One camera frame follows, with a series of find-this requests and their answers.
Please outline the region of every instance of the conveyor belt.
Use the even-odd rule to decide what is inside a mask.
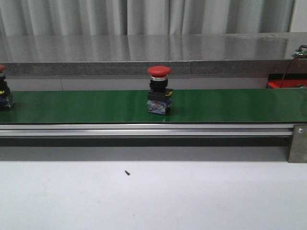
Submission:
[[[14,92],[0,124],[305,123],[306,89],[175,90],[168,116],[147,91]]]
[[[307,123],[306,89],[176,90],[172,96],[173,109],[167,116],[147,112],[147,91],[14,92],[13,95],[14,108],[0,111],[2,138],[292,137]],[[300,136],[294,138],[297,145],[305,146],[305,133],[302,138],[297,137]]]

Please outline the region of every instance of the red button cap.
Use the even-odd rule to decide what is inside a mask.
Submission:
[[[2,73],[6,69],[5,65],[0,65],[0,73]]]
[[[152,66],[147,70],[154,78],[164,78],[171,71],[171,68],[167,66]]]

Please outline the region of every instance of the gray curtain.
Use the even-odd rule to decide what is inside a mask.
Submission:
[[[288,32],[293,0],[0,0],[1,35]]]

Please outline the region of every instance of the green conveyor belt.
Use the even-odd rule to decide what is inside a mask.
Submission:
[[[307,122],[306,89],[174,90],[170,115],[147,113],[147,91],[13,92],[6,123]]]

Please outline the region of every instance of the aluminum rail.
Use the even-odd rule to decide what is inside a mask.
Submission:
[[[0,125],[0,137],[63,136],[285,136],[296,124],[19,124]]]

